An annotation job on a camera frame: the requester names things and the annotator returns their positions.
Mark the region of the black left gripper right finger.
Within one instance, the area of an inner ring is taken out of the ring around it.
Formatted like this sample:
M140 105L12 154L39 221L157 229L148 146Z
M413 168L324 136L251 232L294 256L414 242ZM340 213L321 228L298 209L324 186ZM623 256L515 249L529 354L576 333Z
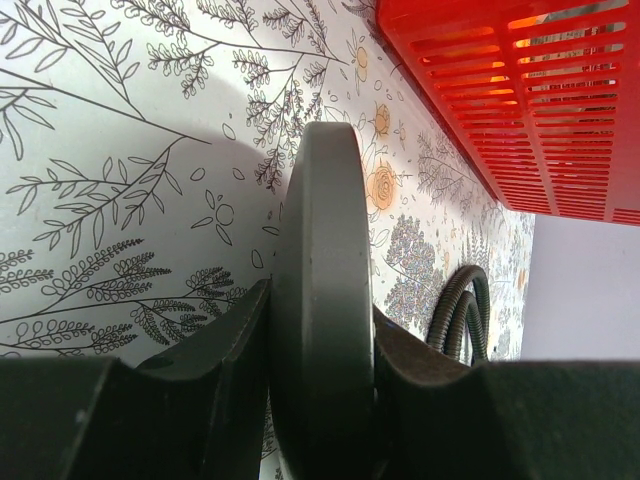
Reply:
M466 366L382 313L376 383L388 479L635 479L639 366L498 361Z

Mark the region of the grey handheld shower head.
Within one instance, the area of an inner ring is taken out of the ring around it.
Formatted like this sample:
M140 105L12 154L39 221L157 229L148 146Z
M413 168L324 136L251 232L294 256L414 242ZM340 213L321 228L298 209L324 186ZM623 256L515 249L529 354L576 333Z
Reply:
M303 132L272 274L270 396L294 479L364 479L372 467L370 247L358 142L346 122Z

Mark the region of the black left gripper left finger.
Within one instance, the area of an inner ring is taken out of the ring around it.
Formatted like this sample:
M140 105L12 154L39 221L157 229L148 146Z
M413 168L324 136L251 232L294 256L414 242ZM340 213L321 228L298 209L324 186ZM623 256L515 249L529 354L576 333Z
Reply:
M255 479L270 283L130 367L114 357L1 363L5 479Z

